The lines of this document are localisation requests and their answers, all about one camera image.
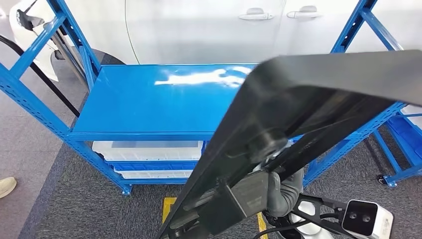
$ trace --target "car door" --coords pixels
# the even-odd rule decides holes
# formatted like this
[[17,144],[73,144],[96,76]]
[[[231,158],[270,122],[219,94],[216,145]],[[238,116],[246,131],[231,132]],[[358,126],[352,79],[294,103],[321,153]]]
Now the car door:
[[329,53],[358,0],[287,0],[277,37],[284,55]]
[[285,0],[127,0],[141,64],[256,63],[274,55]]

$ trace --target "yellow floor marking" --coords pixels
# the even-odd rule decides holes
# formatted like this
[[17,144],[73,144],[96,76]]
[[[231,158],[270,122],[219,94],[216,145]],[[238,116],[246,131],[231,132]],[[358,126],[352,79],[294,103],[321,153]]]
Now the yellow floor marking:
[[[166,220],[167,216],[170,213],[171,205],[174,204],[176,201],[176,198],[164,198],[163,203],[163,223]],[[258,217],[258,227],[259,231],[262,232],[264,230],[267,230],[267,226],[265,225],[264,219],[262,218],[262,213],[258,213],[256,215]],[[268,239],[267,235],[262,235],[261,239]]]
[[[259,232],[267,230],[267,225],[265,225],[264,219],[262,218],[262,213],[258,213],[256,216],[258,217]],[[266,234],[262,235],[261,239],[268,239],[268,236]]]
[[176,198],[164,198],[164,204],[163,204],[163,223],[166,220],[167,216],[170,213],[171,205],[174,204],[176,201]]

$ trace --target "carpet floor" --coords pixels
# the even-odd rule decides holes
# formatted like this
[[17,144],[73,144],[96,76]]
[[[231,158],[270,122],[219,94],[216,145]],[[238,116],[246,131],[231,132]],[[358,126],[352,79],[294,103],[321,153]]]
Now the carpet floor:
[[[403,155],[384,128],[380,129],[403,167]],[[395,215],[392,239],[422,234],[422,178],[412,177],[396,188],[380,185],[377,174],[392,174],[384,153],[369,137],[334,164],[305,193],[347,202],[375,201]],[[182,186],[138,185],[129,197],[63,145],[20,239],[151,239],[158,231],[164,197],[176,197]],[[218,239],[248,239],[258,233],[251,217]]]

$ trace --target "car body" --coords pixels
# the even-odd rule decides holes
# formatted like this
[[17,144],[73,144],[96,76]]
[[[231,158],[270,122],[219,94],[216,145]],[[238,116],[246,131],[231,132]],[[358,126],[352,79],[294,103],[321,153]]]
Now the car body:
[[[285,54],[329,53],[358,0],[66,0],[90,46],[124,64],[257,63]],[[46,0],[10,10],[16,43],[27,49],[43,24],[22,26],[18,10],[49,22]],[[421,49],[419,0],[379,0],[374,14],[405,49]],[[57,80],[52,41],[35,63]],[[385,47],[365,23],[347,52]]]

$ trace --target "shoe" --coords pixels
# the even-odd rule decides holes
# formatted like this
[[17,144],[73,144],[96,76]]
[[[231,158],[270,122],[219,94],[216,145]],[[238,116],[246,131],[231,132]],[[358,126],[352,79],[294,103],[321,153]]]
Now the shoe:
[[0,180],[0,198],[7,196],[16,187],[16,179],[8,177]]

